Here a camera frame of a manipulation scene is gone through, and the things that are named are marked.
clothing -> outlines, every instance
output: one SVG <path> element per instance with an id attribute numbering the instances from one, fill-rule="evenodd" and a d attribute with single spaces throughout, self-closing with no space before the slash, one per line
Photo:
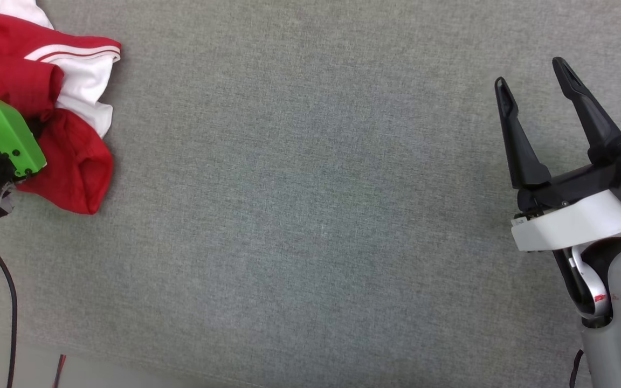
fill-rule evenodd
<path id="1" fill-rule="evenodd" d="M 0 0 L 0 14 L 52 29 L 47 15 L 37 7 L 35 0 Z M 121 59 L 121 45 L 107 38 L 74 37 L 82 40 L 79 42 L 78 39 L 67 41 L 47 36 L 43 39 L 44 45 L 26 58 L 55 64 L 64 71 L 66 76 L 57 107 L 76 113 L 104 137 L 112 123 L 113 109 L 98 100 L 107 87 L 114 62 Z"/>
<path id="2" fill-rule="evenodd" d="M 59 66 L 43 60 L 66 57 L 55 43 L 94 52 L 98 42 L 107 41 L 111 40 L 72 37 L 0 15 L 0 99 L 28 122 L 42 124 L 37 141 L 47 159 L 47 166 L 18 188 L 76 213 L 98 211 L 111 181 L 113 160 L 93 127 L 76 113 L 55 106 L 67 80 Z M 30 55 L 39 61 L 25 59 Z"/>

black cable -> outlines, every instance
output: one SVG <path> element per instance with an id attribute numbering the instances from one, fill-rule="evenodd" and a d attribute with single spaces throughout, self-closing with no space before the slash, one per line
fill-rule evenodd
<path id="1" fill-rule="evenodd" d="M 52 388 L 58 388 L 59 386 L 59 377 L 61 377 L 61 368 L 64 366 L 64 361 L 66 361 L 66 356 L 63 354 L 59 356 L 59 364 L 57 364 L 57 374 L 54 376 L 54 385 Z"/>
<path id="2" fill-rule="evenodd" d="M 13 371 L 16 363 L 16 330 L 18 325 L 18 298 L 16 297 L 16 287 L 13 285 L 13 279 L 9 272 L 2 256 L 0 256 L 0 267 L 8 283 L 9 290 L 11 292 L 11 354 L 9 358 L 9 373 L 6 383 L 6 388 L 11 388 L 13 385 Z"/>
<path id="3" fill-rule="evenodd" d="M 569 388 L 574 388 L 576 385 L 576 374 L 579 372 L 579 364 L 581 363 L 581 356 L 584 355 L 584 351 L 579 349 L 576 352 L 576 356 L 574 357 L 574 369 L 571 371 L 571 375 L 569 376 Z"/>

gray tablecloth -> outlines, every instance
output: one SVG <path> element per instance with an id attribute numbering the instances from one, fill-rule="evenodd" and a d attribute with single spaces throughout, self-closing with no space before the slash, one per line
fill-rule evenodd
<path id="1" fill-rule="evenodd" d="M 493 81 L 554 174 L 586 164 L 550 60 L 621 126 L 621 2 L 42 7 L 123 57 L 101 212 L 0 221 L 22 341 L 194 386 L 567 384 L 578 319 L 515 250 Z"/>

red wire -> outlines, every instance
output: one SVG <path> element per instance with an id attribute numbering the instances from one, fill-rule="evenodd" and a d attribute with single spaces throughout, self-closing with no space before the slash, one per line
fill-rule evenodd
<path id="1" fill-rule="evenodd" d="M 52 383 L 52 388 L 59 388 L 59 376 L 61 376 L 61 369 L 64 368 L 64 363 L 66 363 L 66 354 L 62 354 L 59 356 L 59 364 L 57 364 L 57 375 L 54 377 L 54 383 Z"/>

white stripe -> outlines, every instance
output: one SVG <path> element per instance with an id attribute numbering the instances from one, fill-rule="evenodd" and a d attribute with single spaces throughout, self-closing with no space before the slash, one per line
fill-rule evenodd
<path id="1" fill-rule="evenodd" d="M 93 47 L 93 48 L 80 48 L 73 46 L 66 46 L 65 44 L 50 44 L 49 46 L 43 46 L 38 48 L 36 51 L 30 52 L 30 54 L 25 55 L 25 59 L 30 59 L 30 61 L 37 61 L 38 59 L 44 57 L 45 55 L 54 54 L 55 52 L 62 52 L 66 55 L 65 58 L 74 58 L 77 55 L 91 55 L 97 54 L 100 51 L 113 51 L 116 54 L 117 60 L 119 59 L 119 48 L 116 46 L 101 46 L 101 47 Z"/>
<path id="2" fill-rule="evenodd" d="M 65 52 L 64 54 L 50 55 L 49 57 L 46 57 L 45 59 L 42 59 L 41 62 L 51 63 L 52 61 L 55 61 L 55 60 L 61 59 L 61 58 L 66 58 L 66 59 L 92 59 L 92 58 L 97 58 L 97 57 L 103 57 L 104 55 L 113 55 L 114 60 L 112 61 L 112 63 L 114 63 L 114 62 L 118 61 L 119 59 L 121 59 L 121 56 L 116 51 L 100 51 L 100 52 L 96 52 L 95 54 L 92 54 L 92 55 L 84 55 L 83 57 L 79 57 L 78 55 L 74 55 L 74 54 L 68 54 L 68 53 Z"/>

